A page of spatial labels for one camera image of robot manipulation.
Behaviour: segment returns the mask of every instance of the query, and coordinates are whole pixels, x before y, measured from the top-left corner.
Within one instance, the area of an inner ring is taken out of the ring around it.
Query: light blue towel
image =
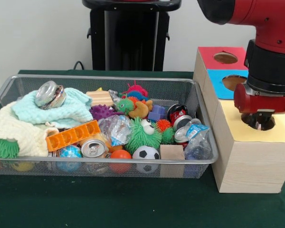
[[[72,128],[93,120],[89,111],[92,99],[73,88],[66,88],[66,100],[59,108],[42,110],[35,104],[37,91],[32,91],[12,106],[19,120],[31,124],[50,123],[56,128]]]

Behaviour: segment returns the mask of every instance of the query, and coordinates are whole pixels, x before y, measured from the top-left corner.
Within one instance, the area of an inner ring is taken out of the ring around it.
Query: cream knitted cloth
[[[20,121],[11,109],[15,103],[12,102],[0,110],[0,139],[16,140],[19,146],[18,156],[47,157],[45,138],[58,133],[58,129]]]

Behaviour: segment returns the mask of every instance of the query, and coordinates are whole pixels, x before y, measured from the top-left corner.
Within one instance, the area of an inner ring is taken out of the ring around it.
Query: crumpled plastic bottle
[[[111,140],[112,146],[125,145],[131,137],[131,120],[125,115],[113,115],[98,121],[101,132]]]
[[[187,130],[186,137],[189,138],[188,146],[185,148],[186,160],[208,160],[212,157],[211,147],[208,143],[209,127],[202,124],[192,124]]]

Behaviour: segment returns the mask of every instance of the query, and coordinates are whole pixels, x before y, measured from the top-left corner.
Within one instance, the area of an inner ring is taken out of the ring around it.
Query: wire mesh basket
[[[144,87],[156,105],[166,110],[174,104],[186,105],[189,115],[196,116],[209,126],[209,118],[199,85],[189,79],[121,78],[95,76],[40,76],[16,75],[0,89],[0,109],[37,90],[53,80],[65,88],[72,87],[86,93],[102,87],[103,90],[126,91],[128,84]],[[44,176],[102,176],[150,178],[200,178],[209,164],[218,158],[218,150],[209,130],[208,142],[212,153],[207,160],[138,160],[100,158],[17,157],[0,159],[0,175]]]

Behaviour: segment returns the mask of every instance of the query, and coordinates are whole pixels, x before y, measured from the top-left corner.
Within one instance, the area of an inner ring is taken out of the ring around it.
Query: purple block
[[[154,120],[154,121],[165,119],[166,117],[165,112],[166,112],[166,109],[164,107],[159,106],[159,105],[154,105],[152,112],[149,112],[148,119]]]
[[[154,105],[152,109],[153,113],[158,113],[161,115],[165,115],[166,109],[165,107],[159,106],[159,105]]]

